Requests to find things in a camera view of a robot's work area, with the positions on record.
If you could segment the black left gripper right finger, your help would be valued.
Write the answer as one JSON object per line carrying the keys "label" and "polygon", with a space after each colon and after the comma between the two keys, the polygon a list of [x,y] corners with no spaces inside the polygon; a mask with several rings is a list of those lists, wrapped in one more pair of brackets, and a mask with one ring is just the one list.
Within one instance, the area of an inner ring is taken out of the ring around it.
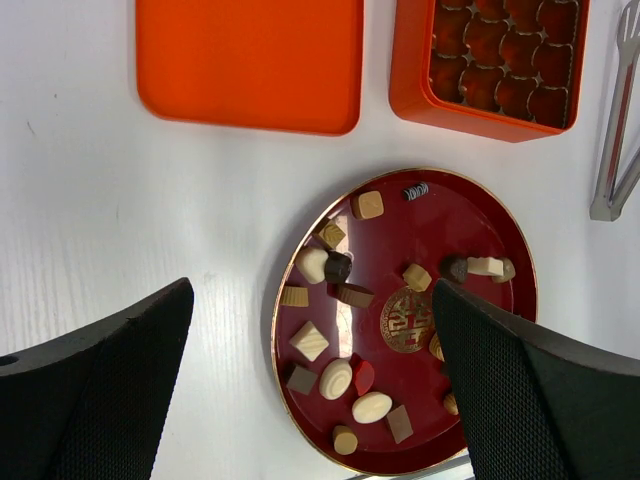
{"label": "black left gripper right finger", "polygon": [[638,478],[638,360],[447,280],[432,306],[476,478]]}

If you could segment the dark heart chocolate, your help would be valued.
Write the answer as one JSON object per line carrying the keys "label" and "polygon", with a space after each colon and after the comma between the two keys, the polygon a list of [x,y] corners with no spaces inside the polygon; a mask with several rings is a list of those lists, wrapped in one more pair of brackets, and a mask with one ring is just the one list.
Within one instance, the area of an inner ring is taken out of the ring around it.
{"label": "dark heart chocolate", "polygon": [[466,257],[459,255],[446,256],[440,262],[439,271],[442,278],[462,285],[467,280],[468,260]]}

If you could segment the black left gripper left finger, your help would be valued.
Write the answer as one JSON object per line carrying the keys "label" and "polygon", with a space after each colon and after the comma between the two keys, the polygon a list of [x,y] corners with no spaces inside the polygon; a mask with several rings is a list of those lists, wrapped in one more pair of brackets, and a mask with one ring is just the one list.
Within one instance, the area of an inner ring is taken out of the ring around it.
{"label": "black left gripper left finger", "polygon": [[181,278],[1,358],[4,479],[147,479],[194,306]]}

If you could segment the tan hexagon chocolate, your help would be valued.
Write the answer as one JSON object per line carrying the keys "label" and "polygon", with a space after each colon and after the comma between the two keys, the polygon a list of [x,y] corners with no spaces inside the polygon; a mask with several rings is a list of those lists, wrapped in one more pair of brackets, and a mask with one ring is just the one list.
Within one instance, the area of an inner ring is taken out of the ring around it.
{"label": "tan hexagon chocolate", "polygon": [[407,286],[415,292],[425,292],[432,282],[429,272],[416,263],[409,265],[403,272],[402,277]]}

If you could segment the white bar chocolate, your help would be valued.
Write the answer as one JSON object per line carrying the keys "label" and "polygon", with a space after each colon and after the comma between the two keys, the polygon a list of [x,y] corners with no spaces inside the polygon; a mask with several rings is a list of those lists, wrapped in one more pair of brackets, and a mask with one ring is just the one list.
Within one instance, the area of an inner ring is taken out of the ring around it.
{"label": "white bar chocolate", "polygon": [[494,257],[468,257],[467,271],[472,275],[499,277],[504,274],[504,263]]}

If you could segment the metal serving tongs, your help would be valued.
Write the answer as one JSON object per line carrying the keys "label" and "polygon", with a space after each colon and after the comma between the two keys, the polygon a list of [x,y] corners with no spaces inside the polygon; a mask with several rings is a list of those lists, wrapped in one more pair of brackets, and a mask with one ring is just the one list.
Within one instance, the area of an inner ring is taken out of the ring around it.
{"label": "metal serving tongs", "polygon": [[639,64],[639,2],[629,1],[622,10],[616,34],[619,64],[610,115],[604,139],[594,196],[589,208],[591,220],[613,222],[639,181],[639,152],[622,178],[617,180],[634,78]]}

